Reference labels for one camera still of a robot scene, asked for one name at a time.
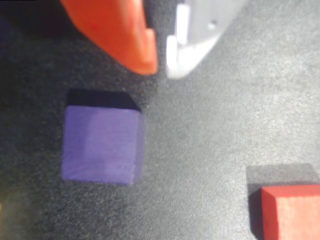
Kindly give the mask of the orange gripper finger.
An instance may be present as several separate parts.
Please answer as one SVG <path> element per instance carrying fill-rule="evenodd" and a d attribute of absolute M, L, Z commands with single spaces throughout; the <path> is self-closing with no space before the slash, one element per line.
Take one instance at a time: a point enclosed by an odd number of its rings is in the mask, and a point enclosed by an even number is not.
<path fill-rule="evenodd" d="M 147 27 L 141 0 L 63 0 L 74 26 L 130 71 L 158 71 L 155 31 Z"/>

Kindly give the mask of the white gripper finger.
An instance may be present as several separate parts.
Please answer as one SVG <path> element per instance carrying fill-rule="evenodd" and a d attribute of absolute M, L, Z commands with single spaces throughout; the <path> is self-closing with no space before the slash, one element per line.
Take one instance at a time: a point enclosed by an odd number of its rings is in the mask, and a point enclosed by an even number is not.
<path fill-rule="evenodd" d="M 246 0 L 184 0 L 176 7 L 174 34 L 166 38 L 166 75 L 181 79 L 212 50 Z"/>

